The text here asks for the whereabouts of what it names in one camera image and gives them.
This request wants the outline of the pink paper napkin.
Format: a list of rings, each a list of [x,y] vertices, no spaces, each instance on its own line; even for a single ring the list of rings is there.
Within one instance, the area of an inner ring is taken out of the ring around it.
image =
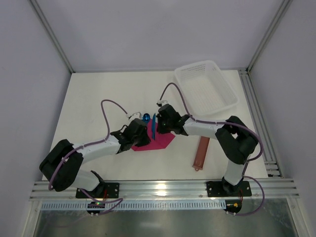
[[[148,145],[141,147],[133,146],[133,151],[140,152],[165,149],[174,140],[175,135],[173,135],[172,133],[159,134],[157,132],[155,132],[155,139],[153,139],[152,123],[153,120],[151,119],[147,124],[147,134],[151,139],[151,142]]]

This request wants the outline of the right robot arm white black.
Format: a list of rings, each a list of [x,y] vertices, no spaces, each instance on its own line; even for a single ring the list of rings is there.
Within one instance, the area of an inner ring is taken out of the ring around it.
[[[177,135],[202,136],[218,141],[229,160],[221,181],[222,189],[228,196],[237,195],[251,161],[249,157],[257,145],[262,145],[258,135],[236,116],[224,121],[202,121],[189,114],[181,116],[168,103],[160,102],[158,106],[157,133],[174,132]]]

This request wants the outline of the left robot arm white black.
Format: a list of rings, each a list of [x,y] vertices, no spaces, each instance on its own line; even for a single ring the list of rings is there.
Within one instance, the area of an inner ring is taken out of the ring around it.
[[[133,146],[150,144],[147,124],[135,118],[123,130],[111,132],[108,138],[75,147],[63,139],[49,152],[39,165],[49,181],[49,189],[61,192],[74,187],[96,197],[101,195],[106,183],[95,171],[81,170],[81,165],[103,156],[112,156],[130,150]]]

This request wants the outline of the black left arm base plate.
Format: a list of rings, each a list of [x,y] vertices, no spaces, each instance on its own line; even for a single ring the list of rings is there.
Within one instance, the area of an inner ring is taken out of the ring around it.
[[[119,197],[120,183],[101,183],[93,191],[86,191],[88,196],[83,193],[80,189],[76,191],[76,198],[118,198]]]

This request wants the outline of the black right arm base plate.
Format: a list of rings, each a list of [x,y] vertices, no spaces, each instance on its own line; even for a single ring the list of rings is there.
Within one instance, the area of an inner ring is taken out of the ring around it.
[[[230,183],[222,181],[206,182],[206,191],[209,198],[224,198],[224,197],[251,197],[252,191],[248,181],[240,181],[233,186]]]

